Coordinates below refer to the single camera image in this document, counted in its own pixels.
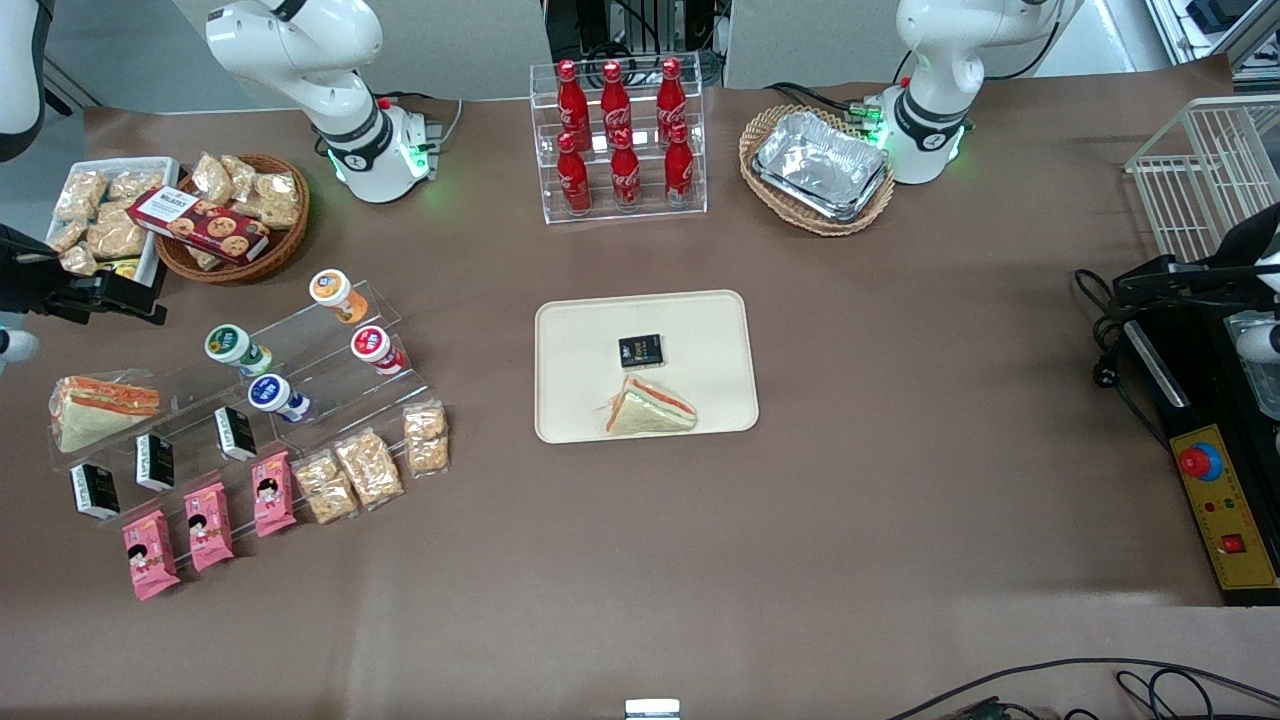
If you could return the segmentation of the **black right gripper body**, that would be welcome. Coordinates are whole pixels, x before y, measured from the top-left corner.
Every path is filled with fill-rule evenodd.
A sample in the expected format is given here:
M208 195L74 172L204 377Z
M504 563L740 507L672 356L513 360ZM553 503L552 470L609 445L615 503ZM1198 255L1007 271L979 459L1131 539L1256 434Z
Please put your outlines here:
M102 310L90 290L49 246L9 225L1 227L3 311L88 319Z

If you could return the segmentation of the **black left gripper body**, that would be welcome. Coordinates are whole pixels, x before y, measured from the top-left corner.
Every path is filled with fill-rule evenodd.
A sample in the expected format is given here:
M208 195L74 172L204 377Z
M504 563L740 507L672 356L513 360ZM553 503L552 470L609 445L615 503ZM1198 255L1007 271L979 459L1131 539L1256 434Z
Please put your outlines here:
M1257 275L1263 256L1263 233L1230 232L1206 258L1170 256L1170 291L1196 301L1262 301Z

